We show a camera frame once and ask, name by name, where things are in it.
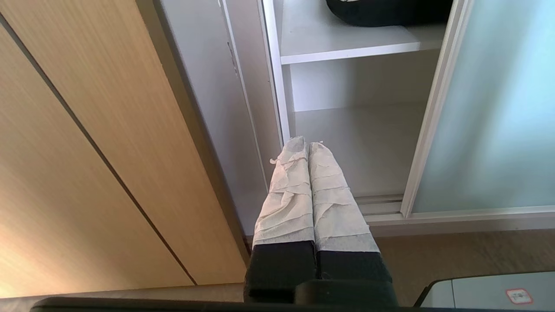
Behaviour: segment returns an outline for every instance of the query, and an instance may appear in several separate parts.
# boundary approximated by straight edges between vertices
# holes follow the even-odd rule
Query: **wood grain panel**
[[[0,297],[191,285],[0,27]]]
[[[134,1],[2,0],[0,11],[198,284],[240,282],[224,217]]]

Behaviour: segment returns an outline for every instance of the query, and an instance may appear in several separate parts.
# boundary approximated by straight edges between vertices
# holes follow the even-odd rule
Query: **shelf board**
[[[281,64],[437,49],[444,33],[445,25],[351,26],[324,0],[284,0]]]
[[[403,194],[425,103],[308,110],[295,113],[295,135],[323,141],[353,196]]]

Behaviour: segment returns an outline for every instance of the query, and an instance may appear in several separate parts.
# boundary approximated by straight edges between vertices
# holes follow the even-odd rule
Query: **white tissue paper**
[[[314,241],[308,150],[303,137],[290,139],[275,161],[270,191],[254,228],[258,244]]]
[[[309,172],[316,249],[379,252],[343,171],[322,143],[310,143]]]

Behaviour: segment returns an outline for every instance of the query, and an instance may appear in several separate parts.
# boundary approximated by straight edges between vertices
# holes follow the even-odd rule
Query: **white cabinet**
[[[523,5],[519,1],[494,6],[516,8]],[[297,135],[308,142],[323,141],[371,225],[416,229],[409,233],[551,227],[546,220],[555,224],[555,205],[412,212],[442,107],[451,93],[458,53],[463,44],[473,44],[463,43],[473,3],[454,0],[446,25],[365,28],[340,21],[324,0],[263,0],[258,4],[262,36],[257,38],[251,29],[251,42],[240,44],[247,51],[244,45],[264,42],[267,63],[245,56],[241,62],[270,72],[266,100],[273,105],[249,105],[275,112],[281,144]],[[234,19],[241,24],[238,16],[228,16],[232,32],[245,38],[246,27],[234,27]],[[511,24],[506,19],[496,23]],[[244,83],[248,93],[252,83]],[[256,124],[256,116],[254,124],[257,131],[273,127]],[[260,150],[271,144],[275,142],[258,140]]]

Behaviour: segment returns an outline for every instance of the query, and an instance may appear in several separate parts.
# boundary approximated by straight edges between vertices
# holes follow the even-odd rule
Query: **wooden floor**
[[[400,305],[434,280],[555,270],[555,229],[376,238]],[[241,301],[242,284],[108,291],[71,296]],[[2,312],[28,312],[43,297],[0,299]]]

